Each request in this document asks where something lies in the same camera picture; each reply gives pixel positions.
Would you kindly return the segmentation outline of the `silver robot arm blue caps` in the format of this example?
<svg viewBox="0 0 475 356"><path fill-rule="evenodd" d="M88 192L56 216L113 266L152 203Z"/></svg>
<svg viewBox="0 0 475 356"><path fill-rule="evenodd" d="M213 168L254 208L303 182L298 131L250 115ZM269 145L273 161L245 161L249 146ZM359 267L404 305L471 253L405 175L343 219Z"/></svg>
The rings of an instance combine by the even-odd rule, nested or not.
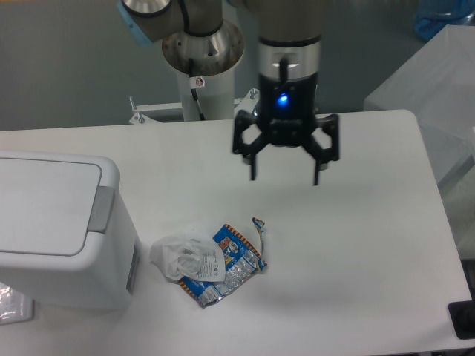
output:
<svg viewBox="0 0 475 356"><path fill-rule="evenodd" d="M177 74L186 121L233 119L232 152L252 170L266 146L303 148L324 170L339 159L339 117L318 118L323 1L235 1L258 20L258 101L235 108L235 68L244 55L240 29L221 1L119 1L135 40L160 43Z"/></svg>

